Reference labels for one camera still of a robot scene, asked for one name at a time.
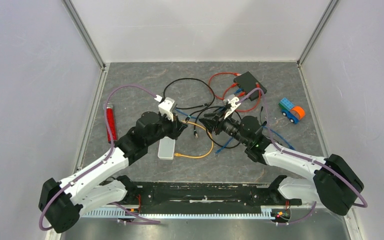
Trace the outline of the clear plastic box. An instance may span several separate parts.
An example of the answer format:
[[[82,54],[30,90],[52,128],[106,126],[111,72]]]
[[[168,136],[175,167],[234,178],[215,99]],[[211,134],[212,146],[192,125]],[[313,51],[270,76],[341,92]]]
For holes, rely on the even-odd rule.
[[[164,137],[159,141],[157,157],[160,160],[173,160],[175,156],[176,140]]]

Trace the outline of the black network switch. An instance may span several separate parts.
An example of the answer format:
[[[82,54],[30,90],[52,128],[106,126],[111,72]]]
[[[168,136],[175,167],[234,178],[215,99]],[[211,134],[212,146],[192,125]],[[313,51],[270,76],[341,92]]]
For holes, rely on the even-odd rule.
[[[233,82],[246,93],[246,95],[239,100],[240,103],[246,99],[250,99],[251,101],[257,100],[261,92],[258,89],[255,90],[256,88],[262,90],[262,95],[267,93],[267,89],[249,71],[235,77]]]

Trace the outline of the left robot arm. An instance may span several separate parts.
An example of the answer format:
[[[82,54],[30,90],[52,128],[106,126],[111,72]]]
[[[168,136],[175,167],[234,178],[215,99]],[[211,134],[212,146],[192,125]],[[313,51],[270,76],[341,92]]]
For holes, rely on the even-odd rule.
[[[110,149],[82,170],[59,181],[50,178],[42,185],[38,208],[39,228],[63,233],[84,214],[111,203],[133,203],[135,185],[128,177],[101,183],[148,153],[149,146],[168,137],[176,140],[188,127],[175,115],[172,120],[153,111],[144,112],[135,126],[114,142]]]

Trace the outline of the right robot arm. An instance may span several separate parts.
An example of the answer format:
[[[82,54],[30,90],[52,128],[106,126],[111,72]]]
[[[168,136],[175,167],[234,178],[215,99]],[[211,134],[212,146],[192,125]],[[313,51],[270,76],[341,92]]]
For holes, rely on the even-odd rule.
[[[268,191],[269,199],[275,204],[291,199],[310,200],[345,216],[362,196],[363,182],[341,156],[313,156],[283,147],[263,134],[264,126],[255,116],[238,121],[222,112],[206,113],[199,121],[210,133],[224,132],[238,140],[253,162],[301,176],[300,179],[279,177]]]

